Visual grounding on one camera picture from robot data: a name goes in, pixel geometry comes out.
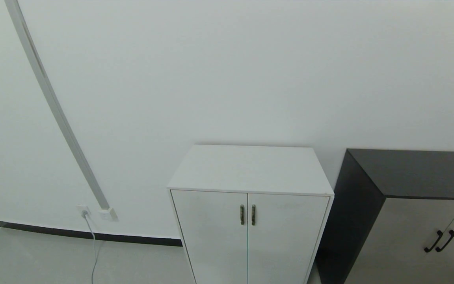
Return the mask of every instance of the baseboard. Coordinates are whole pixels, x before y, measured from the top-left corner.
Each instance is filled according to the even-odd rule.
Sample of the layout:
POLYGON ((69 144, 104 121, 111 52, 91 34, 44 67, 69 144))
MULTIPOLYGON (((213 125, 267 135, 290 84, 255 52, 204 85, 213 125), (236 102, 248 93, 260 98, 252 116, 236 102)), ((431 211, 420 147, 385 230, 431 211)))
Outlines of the baseboard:
MULTIPOLYGON (((0 221, 0 227, 27 232, 35 232, 40 234, 53 234, 60 235, 63 237, 79 237, 81 239, 92 239, 92 234, 90 234, 90 232, 38 227, 2 221, 0 221)), ((148 244, 172 247, 183 246, 182 241, 180 239, 162 239, 159 237, 137 237, 133 235, 101 234, 101 233, 95 233, 95 235, 96 239, 100 241, 119 241, 121 243, 148 244)))

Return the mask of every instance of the floor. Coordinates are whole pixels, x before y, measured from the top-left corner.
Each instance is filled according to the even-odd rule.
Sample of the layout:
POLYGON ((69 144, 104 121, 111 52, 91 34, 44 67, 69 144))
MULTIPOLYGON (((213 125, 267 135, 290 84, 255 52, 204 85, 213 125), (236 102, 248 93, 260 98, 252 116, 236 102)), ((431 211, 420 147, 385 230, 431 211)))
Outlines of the floor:
MULTIPOLYGON (((112 241, 96 248, 95 284, 193 284, 183 248, 112 241)), ((90 284, 93 254, 92 240, 0 228, 0 284, 90 284)), ((320 284, 317 273, 308 284, 320 284)))

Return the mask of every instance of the white cable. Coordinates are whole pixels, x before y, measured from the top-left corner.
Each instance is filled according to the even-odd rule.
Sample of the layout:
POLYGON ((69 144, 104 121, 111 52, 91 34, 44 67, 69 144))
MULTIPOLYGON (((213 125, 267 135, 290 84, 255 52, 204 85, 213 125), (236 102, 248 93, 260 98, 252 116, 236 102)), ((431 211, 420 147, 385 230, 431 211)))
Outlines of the white cable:
POLYGON ((92 234, 92 238, 94 239, 93 243, 94 244, 94 267, 92 268, 92 274, 90 275, 90 283, 94 284, 94 269, 96 269, 96 264, 97 264, 97 254, 96 254, 96 236, 94 235, 94 232, 90 228, 89 221, 87 220, 87 215, 88 213, 84 211, 82 213, 83 218, 85 219, 85 222, 87 222, 87 226, 89 226, 90 233, 92 234))

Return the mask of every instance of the metal handle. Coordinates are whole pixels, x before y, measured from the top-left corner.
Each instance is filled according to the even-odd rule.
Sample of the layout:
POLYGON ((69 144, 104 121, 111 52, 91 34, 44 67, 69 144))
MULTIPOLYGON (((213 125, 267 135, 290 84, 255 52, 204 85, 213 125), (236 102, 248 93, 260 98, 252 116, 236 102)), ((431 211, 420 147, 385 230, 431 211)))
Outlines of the metal handle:
POLYGON ((245 224, 245 206, 241 205, 240 209, 241 209, 241 213, 240 213, 241 225, 244 225, 245 224))
POLYGON ((434 243, 430 248, 425 248, 425 252, 426 252, 426 253, 429 253, 431 250, 433 250, 433 249, 434 249, 434 246, 435 246, 437 243, 439 243, 439 241, 440 241, 441 238, 443 237, 443 232, 441 232, 441 230, 438 230, 438 231, 437 231, 437 235, 438 235, 439 237, 437 238, 437 240, 435 241, 435 243, 434 243))
POLYGON ((252 226, 255 226, 255 204, 252 205, 252 226))
POLYGON ((445 245, 442 248, 439 248, 439 247, 435 248, 436 252, 438 252, 438 253, 442 252, 446 248, 447 244, 449 244, 449 242, 454 238, 453 230, 449 230, 449 234, 451 235, 451 237, 449 237, 448 241, 445 243, 445 245))

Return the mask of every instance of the power outlet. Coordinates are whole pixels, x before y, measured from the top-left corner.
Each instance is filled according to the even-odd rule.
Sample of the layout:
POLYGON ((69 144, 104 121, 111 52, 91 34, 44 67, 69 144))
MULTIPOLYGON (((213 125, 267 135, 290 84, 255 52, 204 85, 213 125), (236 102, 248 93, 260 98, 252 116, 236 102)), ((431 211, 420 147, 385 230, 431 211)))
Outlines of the power outlet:
POLYGON ((99 210, 99 214, 101 215, 101 219, 106 221, 118 221, 119 219, 112 207, 99 210))
POLYGON ((90 210, 87 207, 87 205, 76 205, 76 209, 78 209, 78 212, 80 213, 80 216, 82 215, 82 212, 85 210, 87 211, 87 215, 90 216, 90 210))

